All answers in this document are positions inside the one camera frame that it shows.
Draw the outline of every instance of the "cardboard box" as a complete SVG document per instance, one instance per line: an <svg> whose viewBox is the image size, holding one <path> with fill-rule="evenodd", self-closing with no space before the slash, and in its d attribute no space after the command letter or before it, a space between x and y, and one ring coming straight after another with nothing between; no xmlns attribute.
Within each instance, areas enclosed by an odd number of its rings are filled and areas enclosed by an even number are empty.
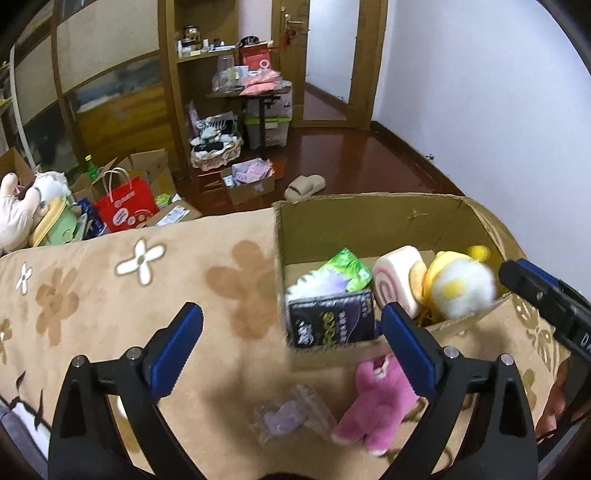
<svg viewBox="0 0 591 480"><path fill-rule="evenodd" d="M220 175L222 177L222 184L226 188L226 191L230 196L230 200L234 205L238 205L239 203L245 202L247 200L260 197L266 193L271 193L273 190L275 190L274 174L265 179L255 181L253 183L245 183L238 187L228 187L223 182L224 177L232 176L231 168L224 168L220 172Z"/></svg>
<svg viewBox="0 0 591 480"><path fill-rule="evenodd" d="M296 349L291 345L284 293L297 279L324 264L343 247L372 268L392 250L413 245L427 264L436 252L466 252L472 245L491 250L487 264L498 272L507 259L525 255L509 230L482 205L465 197L424 193L317 196L302 202L276 202L275 272L280 318L296 368L357 364L389 352L385 339L350 345ZM494 308L511 297L497 278ZM427 329L440 342L464 332L493 309Z"/></svg>
<svg viewBox="0 0 591 480"><path fill-rule="evenodd" d="M94 205L98 202L101 198L107 195L106 189L103 185L103 176L105 176L105 172L118 166L119 162L117 159L111 160L107 165L101 167L99 169L99 176L96 178L95 181L92 181L88 174L83 173L80 175L76 181L70 186L70 191L74 196L76 201L82 200L83 198L88 198L89 201ZM108 183L109 179L105 179L105 183L107 188L109 187ZM117 185L120 185L121 181L117 175L113 175L112 180L112 188L115 188Z"/></svg>
<svg viewBox="0 0 591 480"><path fill-rule="evenodd" d="M31 167L14 147L0 157L0 180L9 173L16 173L20 184L24 187L28 187L35 181L35 174Z"/></svg>
<svg viewBox="0 0 591 480"><path fill-rule="evenodd" d="M171 197L177 193L173 176L168 166L166 150L132 153L118 165L127 170L131 177L140 177L150 184L154 197L168 193Z"/></svg>
<svg viewBox="0 0 591 480"><path fill-rule="evenodd" d="M199 210L189 205L184 200L178 200L164 207L160 212L148 219L144 223L140 223L136 228L144 228L147 226L163 226L171 223L188 222L201 218L203 215Z"/></svg>

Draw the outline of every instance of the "white wall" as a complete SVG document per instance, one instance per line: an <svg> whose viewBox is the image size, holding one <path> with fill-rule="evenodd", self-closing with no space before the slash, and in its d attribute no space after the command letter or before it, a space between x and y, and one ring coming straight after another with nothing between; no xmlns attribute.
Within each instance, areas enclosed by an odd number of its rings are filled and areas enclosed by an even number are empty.
<svg viewBox="0 0 591 480"><path fill-rule="evenodd" d="M306 81L349 103L359 0L310 0Z"/></svg>
<svg viewBox="0 0 591 480"><path fill-rule="evenodd" d="M247 35L271 39L272 0L239 0L238 40Z"/></svg>
<svg viewBox="0 0 591 480"><path fill-rule="evenodd" d="M591 76L535 0L389 0L374 119L591 296Z"/></svg>

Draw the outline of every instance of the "green bottle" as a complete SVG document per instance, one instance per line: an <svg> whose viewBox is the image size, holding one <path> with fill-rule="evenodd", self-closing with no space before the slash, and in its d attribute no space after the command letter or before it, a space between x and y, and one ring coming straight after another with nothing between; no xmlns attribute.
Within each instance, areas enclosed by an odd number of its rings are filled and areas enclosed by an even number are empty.
<svg viewBox="0 0 591 480"><path fill-rule="evenodd" d="M90 177L90 179L92 181L95 181L97 179L97 177L99 176L99 169L97 168L97 166L92 163L92 155L87 155L87 157L85 158L86 160L86 164L87 164L87 173L88 176Z"/></svg>

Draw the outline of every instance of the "slipper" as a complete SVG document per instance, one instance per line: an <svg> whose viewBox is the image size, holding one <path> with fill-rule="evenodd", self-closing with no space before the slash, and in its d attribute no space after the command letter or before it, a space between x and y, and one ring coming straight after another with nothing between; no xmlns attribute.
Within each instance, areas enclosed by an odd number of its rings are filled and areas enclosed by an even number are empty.
<svg viewBox="0 0 591 480"><path fill-rule="evenodd" d="M303 175L297 177L290 183L285 191L285 199L290 202L299 202L308 197L311 197L315 193L321 191L326 187L326 180L320 175L310 175L304 177Z"/></svg>

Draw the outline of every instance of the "woven basket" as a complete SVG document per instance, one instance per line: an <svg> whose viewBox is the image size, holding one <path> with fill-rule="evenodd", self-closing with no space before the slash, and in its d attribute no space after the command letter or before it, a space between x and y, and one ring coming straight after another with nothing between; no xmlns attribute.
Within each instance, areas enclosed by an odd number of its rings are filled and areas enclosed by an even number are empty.
<svg viewBox="0 0 591 480"><path fill-rule="evenodd" d="M240 156L241 147L242 138L239 138L235 142L230 142L223 150L207 152L206 155L201 157L198 157L195 149L192 149L191 165L193 165L193 168L198 168L201 171L223 167Z"/></svg>

